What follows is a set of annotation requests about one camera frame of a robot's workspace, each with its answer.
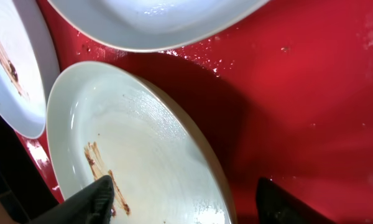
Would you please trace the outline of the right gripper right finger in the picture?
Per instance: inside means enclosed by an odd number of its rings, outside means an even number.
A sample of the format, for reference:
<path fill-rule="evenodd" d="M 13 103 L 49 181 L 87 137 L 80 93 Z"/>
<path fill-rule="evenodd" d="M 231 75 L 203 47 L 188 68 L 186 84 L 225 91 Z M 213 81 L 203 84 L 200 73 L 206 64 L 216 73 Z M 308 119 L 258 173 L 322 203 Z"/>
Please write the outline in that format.
<path fill-rule="evenodd" d="M 257 183 L 256 207 L 261 224 L 334 224 L 265 177 Z"/>

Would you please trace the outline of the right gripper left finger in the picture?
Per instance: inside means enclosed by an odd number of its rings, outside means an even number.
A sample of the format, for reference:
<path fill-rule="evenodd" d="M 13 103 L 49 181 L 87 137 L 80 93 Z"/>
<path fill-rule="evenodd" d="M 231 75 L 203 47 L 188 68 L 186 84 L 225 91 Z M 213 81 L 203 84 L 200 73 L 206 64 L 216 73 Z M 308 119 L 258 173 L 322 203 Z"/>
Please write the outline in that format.
<path fill-rule="evenodd" d="M 104 175 L 31 224 L 109 224 L 113 202 L 114 185 Z"/>

